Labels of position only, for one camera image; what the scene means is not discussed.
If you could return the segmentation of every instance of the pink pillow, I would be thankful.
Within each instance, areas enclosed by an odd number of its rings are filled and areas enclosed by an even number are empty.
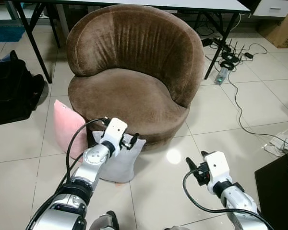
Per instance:
[[[78,113],[56,100],[53,110],[53,125],[56,141],[59,147],[66,153],[72,136],[85,124],[85,120]],[[87,149],[86,128],[75,138],[72,144],[70,157],[77,158]]]

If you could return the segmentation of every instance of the round armchair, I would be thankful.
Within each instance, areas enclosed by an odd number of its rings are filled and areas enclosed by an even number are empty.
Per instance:
[[[197,33],[153,7],[114,5],[94,11],[73,27],[66,50],[75,74],[68,88],[74,110],[86,120],[123,120],[127,133],[146,139],[144,150],[174,137],[203,78]]]

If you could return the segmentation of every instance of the black backpack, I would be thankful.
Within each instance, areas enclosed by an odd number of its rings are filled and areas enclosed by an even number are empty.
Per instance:
[[[29,118],[44,85],[42,75],[32,77],[25,62],[12,51],[9,61],[0,62],[0,124]]]

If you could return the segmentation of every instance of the drawer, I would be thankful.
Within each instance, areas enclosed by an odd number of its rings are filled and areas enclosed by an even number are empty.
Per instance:
[[[261,0],[254,16],[286,17],[288,0]]]

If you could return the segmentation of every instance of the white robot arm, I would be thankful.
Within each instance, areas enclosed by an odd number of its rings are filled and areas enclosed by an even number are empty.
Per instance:
[[[126,123],[117,118],[111,119],[99,144],[84,152],[80,167],[56,191],[39,218],[30,221],[27,230],[85,230],[87,206],[97,186],[102,166],[110,157],[116,157],[123,146],[131,149],[137,140],[138,134],[130,143],[125,142],[123,135],[126,129]],[[98,220],[100,229],[118,230],[118,225],[113,224],[115,219],[115,214],[111,212],[101,216]]]
[[[258,214],[255,201],[246,193],[239,183],[232,183],[229,175],[229,166],[224,153],[202,152],[204,162],[198,167],[190,158],[186,159],[190,170],[199,185],[207,185],[208,191],[217,195],[224,207],[228,209],[243,209]],[[242,212],[228,212],[229,220],[235,226],[235,230],[267,230],[265,223],[254,215]]]

